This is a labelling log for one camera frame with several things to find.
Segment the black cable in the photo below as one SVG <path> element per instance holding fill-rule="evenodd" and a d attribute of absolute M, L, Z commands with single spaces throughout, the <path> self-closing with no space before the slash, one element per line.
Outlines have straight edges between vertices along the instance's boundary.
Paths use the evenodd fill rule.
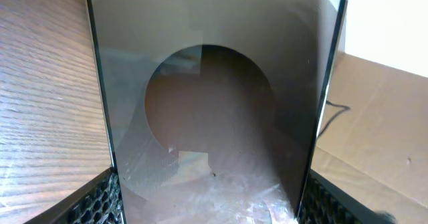
<path fill-rule="evenodd" d="M 344 112 L 346 112 L 346 111 L 349 111 L 350 110 L 350 107 L 349 106 L 345 106 L 345 105 L 342 105 L 342 104 L 333 104 L 333 103 L 331 103 L 330 101 L 326 101 L 326 104 L 327 105 L 330 105 L 330 106 L 333 106 L 333 107 L 337 107 L 337 108 L 342 108 L 341 110 L 339 110 L 339 111 L 337 111 L 328 121 L 327 121 L 327 123 L 326 123 L 326 125 L 324 125 L 324 127 L 323 127 L 323 129 L 320 131 L 320 133 L 319 133 L 319 135 L 318 135 L 318 137 L 317 138 L 319 138 L 320 136 L 322 136 L 322 134 L 324 134 L 325 133 L 325 131 L 327 130 L 327 128 L 330 126 L 330 124 L 333 122 L 333 120 L 335 119 L 335 118 L 337 118 L 339 115 L 341 115 L 341 114 L 343 114 Z"/>

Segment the white wall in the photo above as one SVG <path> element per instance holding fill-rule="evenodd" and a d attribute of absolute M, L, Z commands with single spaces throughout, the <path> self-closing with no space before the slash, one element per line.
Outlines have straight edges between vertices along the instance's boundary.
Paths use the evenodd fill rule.
<path fill-rule="evenodd" d="M 428 77 L 428 0 L 349 0 L 345 52 Z"/>

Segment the honeycomb mesh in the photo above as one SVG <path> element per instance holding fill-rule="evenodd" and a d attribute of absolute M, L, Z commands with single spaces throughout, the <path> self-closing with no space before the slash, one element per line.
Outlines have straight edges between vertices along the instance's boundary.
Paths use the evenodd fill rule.
<path fill-rule="evenodd" d="M 311 174 L 299 212 L 301 224 L 361 224 Z"/>
<path fill-rule="evenodd" d="M 118 175 L 112 173 L 71 209 L 62 223 L 122 224 L 122 209 Z"/>

